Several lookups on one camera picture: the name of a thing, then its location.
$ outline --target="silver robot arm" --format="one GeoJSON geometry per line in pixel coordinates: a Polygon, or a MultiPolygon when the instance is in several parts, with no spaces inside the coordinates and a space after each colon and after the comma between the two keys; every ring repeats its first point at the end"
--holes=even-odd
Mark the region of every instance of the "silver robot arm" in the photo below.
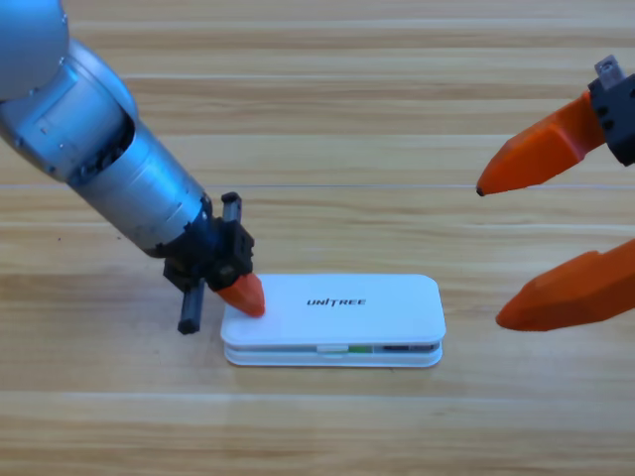
{"type": "Polygon", "coordinates": [[[252,316],[264,313],[241,199],[211,200],[139,119],[118,75],[68,35],[60,0],[0,2],[0,136],[68,184],[184,293],[179,331],[199,330],[207,284],[252,316]]]}

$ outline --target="white box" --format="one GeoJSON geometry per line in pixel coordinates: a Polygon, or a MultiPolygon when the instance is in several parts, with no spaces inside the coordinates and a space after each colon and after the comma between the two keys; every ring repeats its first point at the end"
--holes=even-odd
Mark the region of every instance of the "white box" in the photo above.
{"type": "Polygon", "coordinates": [[[266,312],[227,306],[227,360],[249,366],[430,367],[443,355],[437,283],[421,275],[259,275],[266,312]]]}

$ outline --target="green indicator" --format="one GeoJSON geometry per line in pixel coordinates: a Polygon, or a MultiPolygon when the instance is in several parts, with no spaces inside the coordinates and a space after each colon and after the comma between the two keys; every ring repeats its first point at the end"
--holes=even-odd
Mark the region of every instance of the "green indicator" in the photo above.
{"type": "Polygon", "coordinates": [[[370,354],[372,353],[373,348],[370,346],[353,346],[353,347],[348,347],[348,352],[350,352],[351,354],[370,354]]]}

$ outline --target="box lid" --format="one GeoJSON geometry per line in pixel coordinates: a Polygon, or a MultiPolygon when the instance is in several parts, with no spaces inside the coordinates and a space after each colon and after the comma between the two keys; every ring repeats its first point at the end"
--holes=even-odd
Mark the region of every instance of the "box lid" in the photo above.
{"type": "Polygon", "coordinates": [[[445,336],[437,283],[422,275],[259,275],[266,312],[227,306],[232,347],[434,344],[445,336]]]}

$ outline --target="table surface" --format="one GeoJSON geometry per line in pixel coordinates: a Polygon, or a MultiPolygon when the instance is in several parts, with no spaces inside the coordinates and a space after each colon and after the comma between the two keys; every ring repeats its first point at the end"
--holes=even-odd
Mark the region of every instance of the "table surface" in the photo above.
{"type": "Polygon", "coordinates": [[[0,149],[0,474],[633,475],[635,315],[545,334],[494,316],[528,280],[635,237],[605,147],[479,198],[511,135],[577,97],[632,0],[65,0],[72,33],[212,198],[238,191],[260,273],[440,285],[428,370],[225,361],[65,186],[0,149]]]}

